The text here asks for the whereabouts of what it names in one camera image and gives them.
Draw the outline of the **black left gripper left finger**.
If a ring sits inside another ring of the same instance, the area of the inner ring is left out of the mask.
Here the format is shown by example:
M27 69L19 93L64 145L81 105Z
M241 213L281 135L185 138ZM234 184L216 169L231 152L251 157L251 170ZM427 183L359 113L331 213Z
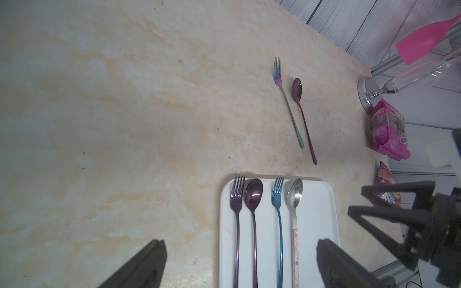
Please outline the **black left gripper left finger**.
M165 242L152 240L99 287L159 288L166 261Z

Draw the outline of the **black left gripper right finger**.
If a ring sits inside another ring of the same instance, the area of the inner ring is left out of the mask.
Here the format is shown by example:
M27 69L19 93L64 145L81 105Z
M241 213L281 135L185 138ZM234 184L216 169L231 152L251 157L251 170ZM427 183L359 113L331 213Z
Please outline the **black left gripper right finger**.
M382 281L329 239L318 241L316 261L326 288L385 288Z

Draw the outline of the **silver spoon pink handle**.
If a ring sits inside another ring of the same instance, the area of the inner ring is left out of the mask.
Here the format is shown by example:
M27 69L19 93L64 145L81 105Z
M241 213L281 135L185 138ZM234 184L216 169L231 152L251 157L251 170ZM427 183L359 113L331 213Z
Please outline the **silver spoon pink handle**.
M292 286L300 287L300 265L299 265L299 233L296 208L299 205L303 194L303 181L296 179L288 190L286 204L291 214L291 252L292 252Z

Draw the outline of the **blue fork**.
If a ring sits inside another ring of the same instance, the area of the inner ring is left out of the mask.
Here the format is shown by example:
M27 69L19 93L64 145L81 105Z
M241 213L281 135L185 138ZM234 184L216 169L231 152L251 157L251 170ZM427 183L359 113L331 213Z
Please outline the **blue fork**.
M283 260L284 260L284 252L283 252L283 228L282 228L282 217L280 214L280 208L282 206L282 188L284 177L277 177L273 186L273 190L271 192L271 203L275 207L278 216L278 223L279 223L279 244L280 244L280 258L279 258L279 273L277 279L277 287L283 287Z

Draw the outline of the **dark purple spoon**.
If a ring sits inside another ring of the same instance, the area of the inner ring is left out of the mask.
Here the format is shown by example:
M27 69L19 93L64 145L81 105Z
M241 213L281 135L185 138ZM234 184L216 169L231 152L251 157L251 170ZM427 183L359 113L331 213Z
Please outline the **dark purple spoon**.
M246 187L244 201L252 214L253 222L253 287L258 288L258 249L257 249L257 224L256 209L261 202L263 194L263 184L258 178L250 180Z

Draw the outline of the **dark purple fork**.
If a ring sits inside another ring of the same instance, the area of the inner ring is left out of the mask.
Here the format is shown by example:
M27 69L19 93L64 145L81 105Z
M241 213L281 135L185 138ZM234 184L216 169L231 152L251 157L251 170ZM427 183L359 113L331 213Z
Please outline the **dark purple fork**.
M230 208L233 210L236 218L236 253L235 253L235 271L234 271L234 288L239 287L239 269L240 269L240 212L243 207L243 190L246 177L237 175L234 179L230 194Z

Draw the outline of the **maroon purple spoon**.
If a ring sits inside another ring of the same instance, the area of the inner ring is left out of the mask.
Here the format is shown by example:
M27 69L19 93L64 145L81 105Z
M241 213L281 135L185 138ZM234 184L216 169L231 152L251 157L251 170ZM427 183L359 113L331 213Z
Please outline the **maroon purple spoon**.
M295 78L293 83L292 83L292 99L294 100L294 102L296 102L296 104L298 104L299 108L300 108L300 111L301 111L301 115L302 115L302 118L303 118L303 122L304 122L304 128L305 128L305 131L306 131L306 135L307 135L307 140L308 140L308 144L309 144L309 149L310 149L310 153L311 153L311 156L312 156L312 160L313 160L313 163L315 165L318 164L318 161L317 161L317 158L316 158L316 155L315 155L315 151L313 149L313 145L312 145L312 141L311 141L311 138L310 138L310 134L309 134L309 130L308 130L308 127L307 127L307 122L306 122L306 118L304 116L304 111L303 111L303 108L301 106L301 97L302 97L302 82L299 78Z

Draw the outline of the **rainbow iridescent fork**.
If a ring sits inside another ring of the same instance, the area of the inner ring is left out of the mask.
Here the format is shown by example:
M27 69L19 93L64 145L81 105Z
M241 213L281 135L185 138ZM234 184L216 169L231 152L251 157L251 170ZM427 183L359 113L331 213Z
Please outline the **rainbow iridescent fork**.
M281 72L281 58L280 57L275 57L274 58L274 65L273 65L273 77L274 77L274 82L275 84L280 88L282 91L282 94L285 98L286 105L288 107L289 115L292 121L292 124L294 126L295 134L297 137L297 140L302 148L305 148L305 144L302 140L301 134L299 132L298 126L296 124L296 121L294 119L293 112L291 110L291 107L288 102L288 97L286 95L285 90L283 89L283 80L282 80L282 72Z

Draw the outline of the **purple Fox's candy bag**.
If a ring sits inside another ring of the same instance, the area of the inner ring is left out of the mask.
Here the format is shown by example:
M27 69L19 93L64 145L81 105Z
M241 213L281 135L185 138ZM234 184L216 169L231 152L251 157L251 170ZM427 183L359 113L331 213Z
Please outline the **purple Fox's candy bag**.
M390 169L385 163L380 162L379 168L375 177L376 186L390 186L398 184L397 179L393 176ZM373 194L375 197L380 198L388 203L401 207L401 192L378 192Z

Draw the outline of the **white rectangular tray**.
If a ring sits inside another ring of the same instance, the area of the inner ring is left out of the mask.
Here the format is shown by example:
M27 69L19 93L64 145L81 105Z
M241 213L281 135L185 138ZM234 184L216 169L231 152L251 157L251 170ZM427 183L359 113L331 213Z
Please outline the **white rectangular tray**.
M275 207L271 203L271 191L276 177L260 177L263 195L256 209L257 249L258 249L258 286L260 288L277 287L279 273L279 223ZM283 228L283 287L292 287L291 252L291 214L286 204L286 195L294 177L284 180L282 188L282 206L280 214ZM228 181L220 197L219 232L219 278L220 288L234 286L236 253L236 218L230 206L233 181ZM300 287L324 287L316 261L316 247L319 240L329 239L339 244L339 232L336 216L334 193L324 181L303 180L303 194L296 208L299 233ZM240 269L239 286L253 286L253 222L247 206L240 212Z

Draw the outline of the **magenta candy box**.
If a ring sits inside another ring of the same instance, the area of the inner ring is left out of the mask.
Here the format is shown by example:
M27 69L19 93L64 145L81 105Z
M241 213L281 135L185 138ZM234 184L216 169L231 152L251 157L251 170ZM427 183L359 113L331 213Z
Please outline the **magenta candy box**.
M373 108L370 129L377 152L396 161L410 158L405 119L384 99Z

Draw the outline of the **metal glass rack stand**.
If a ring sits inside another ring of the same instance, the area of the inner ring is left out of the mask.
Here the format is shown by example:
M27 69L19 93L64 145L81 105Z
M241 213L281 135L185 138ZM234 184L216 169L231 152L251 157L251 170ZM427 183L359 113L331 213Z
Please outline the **metal glass rack stand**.
M461 54L461 48L458 47L455 50L452 50L447 55L457 56L460 54ZM368 114L372 113L372 110L375 106L372 104L371 100L383 95L382 93L379 92L382 87L380 88L378 84L375 82L375 80L373 80L371 77L365 77L359 80L357 88L358 88L358 97L359 97L362 107Z

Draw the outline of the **clear wine glass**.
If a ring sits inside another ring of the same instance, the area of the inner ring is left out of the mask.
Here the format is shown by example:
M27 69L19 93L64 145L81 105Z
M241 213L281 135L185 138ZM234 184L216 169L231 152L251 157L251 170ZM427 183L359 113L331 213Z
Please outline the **clear wine glass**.
M461 61L461 55L445 56L441 60L433 60L414 67L407 72L385 82L379 91L382 94L397 94L404 90L418 91L437 84L447 70Z

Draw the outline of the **pink wine glass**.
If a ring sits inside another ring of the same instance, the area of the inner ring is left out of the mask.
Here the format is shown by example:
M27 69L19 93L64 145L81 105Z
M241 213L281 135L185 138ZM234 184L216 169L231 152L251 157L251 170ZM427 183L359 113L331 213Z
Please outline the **pink wine glass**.
M461 18L426 25L414 31L396 44L396 49L406 65L411 65L435 48L447 35L451 27Z

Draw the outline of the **aluminium front rail frame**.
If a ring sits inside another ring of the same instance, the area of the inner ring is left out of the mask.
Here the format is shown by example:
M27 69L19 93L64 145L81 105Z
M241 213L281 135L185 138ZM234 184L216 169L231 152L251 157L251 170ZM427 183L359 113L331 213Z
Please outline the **aluminium front rail frame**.
M394 261L372 272L386 288L422 288L419 270L409 270L399 261Z

